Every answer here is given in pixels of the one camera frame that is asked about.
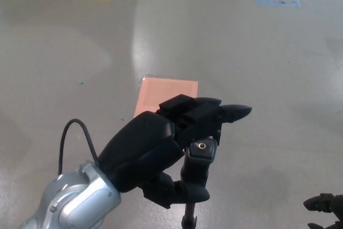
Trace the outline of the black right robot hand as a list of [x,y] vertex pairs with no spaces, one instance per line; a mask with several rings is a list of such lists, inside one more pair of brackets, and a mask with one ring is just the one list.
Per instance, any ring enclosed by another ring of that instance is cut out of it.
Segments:
[[303,202],[309,211],[333,213],[339,219],[327,228],[342,228],[342,195],[321,193],[318,196],[307,199]]

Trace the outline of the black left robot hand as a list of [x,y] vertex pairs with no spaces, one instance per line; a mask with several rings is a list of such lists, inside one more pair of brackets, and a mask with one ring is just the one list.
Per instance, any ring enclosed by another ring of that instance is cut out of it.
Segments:
[[251,110],[245,105],[223,105],[215,98],[180,94],[124,126],[99,155],[99,167],[119,192],[140,188],[146,199],[166,209],[205,202],[210,197],[203,185],[206,165],[189,165],[181,181],[174,181],[165,170],[193,152],[197,143],[208,139],[218,143],[222,125],[248,116]]

